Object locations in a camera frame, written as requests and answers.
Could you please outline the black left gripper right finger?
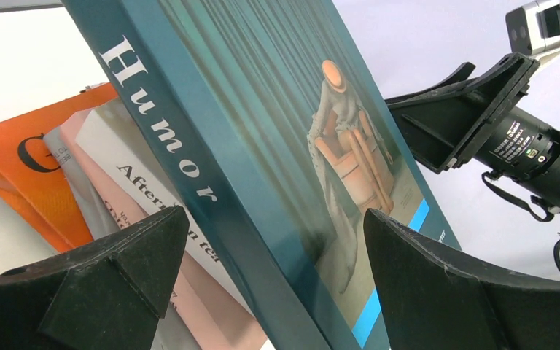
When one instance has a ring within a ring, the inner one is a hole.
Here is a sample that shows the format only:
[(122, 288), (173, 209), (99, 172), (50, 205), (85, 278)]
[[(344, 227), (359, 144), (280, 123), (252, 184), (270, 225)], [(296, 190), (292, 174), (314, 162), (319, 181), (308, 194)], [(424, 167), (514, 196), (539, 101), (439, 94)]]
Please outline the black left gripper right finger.
[(376, 209), (363, 230), (393, 349), (560, 349), (560, 281), (485, 262)]

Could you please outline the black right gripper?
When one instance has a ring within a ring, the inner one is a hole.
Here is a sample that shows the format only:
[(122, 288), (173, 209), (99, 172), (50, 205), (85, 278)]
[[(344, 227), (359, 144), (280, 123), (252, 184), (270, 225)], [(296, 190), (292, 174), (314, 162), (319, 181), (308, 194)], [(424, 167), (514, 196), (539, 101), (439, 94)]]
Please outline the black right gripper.
[(385, 102), (424, 167), (439, 174), (475, 158), (560, 209), (560, 131), (515, 107), (539, 67), (515, 52), (472, 77), (475, 64), (464, 62), (432, 87)]

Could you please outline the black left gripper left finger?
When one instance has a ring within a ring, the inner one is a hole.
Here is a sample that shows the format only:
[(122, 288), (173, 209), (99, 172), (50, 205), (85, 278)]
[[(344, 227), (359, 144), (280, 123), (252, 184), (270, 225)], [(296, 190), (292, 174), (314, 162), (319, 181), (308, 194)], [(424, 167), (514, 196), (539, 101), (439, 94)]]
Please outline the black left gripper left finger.
[(172, 206), (0, 274), (0, 349), (150, 349), (188, 227)]

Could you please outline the teal Humor book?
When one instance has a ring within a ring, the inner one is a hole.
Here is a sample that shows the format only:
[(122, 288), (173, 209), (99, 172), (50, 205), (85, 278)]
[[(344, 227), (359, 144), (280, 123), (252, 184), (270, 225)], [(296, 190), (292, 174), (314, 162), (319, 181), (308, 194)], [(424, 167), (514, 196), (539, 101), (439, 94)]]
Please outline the teal Humor book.
[(277, 349), (389, 349), (368, 208), (458, 242), (332, 1), (66, 1)]

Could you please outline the white Afternoon tea book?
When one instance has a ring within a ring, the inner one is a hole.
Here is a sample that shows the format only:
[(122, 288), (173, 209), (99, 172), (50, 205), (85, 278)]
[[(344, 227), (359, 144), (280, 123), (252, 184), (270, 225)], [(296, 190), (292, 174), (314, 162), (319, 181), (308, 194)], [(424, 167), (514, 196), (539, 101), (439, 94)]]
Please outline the white Afternoon tea book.
[(190, 221), (186, 252), (252, 314), (121, 100), (84, 111), (75, 125), (75, 144), (145, 213), (154, 214), (168, 206), (184, 208)]

